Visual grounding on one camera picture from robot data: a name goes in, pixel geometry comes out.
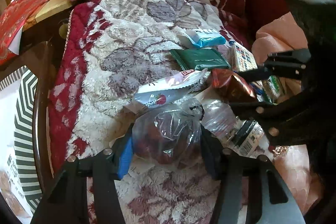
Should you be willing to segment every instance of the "brown snack wrapper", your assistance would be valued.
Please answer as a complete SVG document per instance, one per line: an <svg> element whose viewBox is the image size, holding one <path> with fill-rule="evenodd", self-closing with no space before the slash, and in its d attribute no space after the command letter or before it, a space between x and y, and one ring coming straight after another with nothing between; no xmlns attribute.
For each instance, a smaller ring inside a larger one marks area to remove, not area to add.
<svg viewBox="0 0 336 224"><path fill-rule="evenodd" d="M255 102L253 89L238 74L227 69L213 69L212 86L229 102Z"/></svg>

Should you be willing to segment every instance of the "fuzzy plush blanket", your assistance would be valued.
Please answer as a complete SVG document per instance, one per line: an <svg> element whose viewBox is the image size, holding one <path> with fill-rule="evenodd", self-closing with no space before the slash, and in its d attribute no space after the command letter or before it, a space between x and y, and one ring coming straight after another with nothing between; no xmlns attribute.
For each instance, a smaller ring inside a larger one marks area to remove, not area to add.
<svg viewBox="0 0 336 224"><path fill-rule="evenodd" d="M234 0L91 0L76 6L50 94L54 170L69 155L95 155L126 132L134 116L123 106L137 88L180 70L169 50L184 48L185 29L213 28L246 45L243 21L221 9L230 1L230 9L241 10ZM218 193L202 163L171 172L134 160L116 186L132 224L209 223ZM94 221L90 192L88 200Z"/></svg>

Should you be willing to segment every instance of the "red fruit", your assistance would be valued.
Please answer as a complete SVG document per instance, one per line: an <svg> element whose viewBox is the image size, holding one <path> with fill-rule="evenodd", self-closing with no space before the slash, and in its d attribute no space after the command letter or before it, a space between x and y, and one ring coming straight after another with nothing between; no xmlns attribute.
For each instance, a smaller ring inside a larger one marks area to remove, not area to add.
<svg viewBox="0 0 336 224"><path fill-rule="evenodd" d="M156 100L157 105L163 105L166 102L166 96L161 94L158 99Z"/></svg>

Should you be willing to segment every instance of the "barcode label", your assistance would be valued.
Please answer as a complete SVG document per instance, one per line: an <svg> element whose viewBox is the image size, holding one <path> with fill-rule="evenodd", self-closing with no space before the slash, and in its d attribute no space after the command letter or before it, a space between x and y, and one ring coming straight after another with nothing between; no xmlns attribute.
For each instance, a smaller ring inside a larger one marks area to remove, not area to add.
<svg viewBox="0 0 336 224"><path fill-rule="evenodd" d="M252 145L250 144L249 140L246 139L244 145L239 148L239 152L242 156L246 157L248 153L250 153L252 149Z"/></svg>

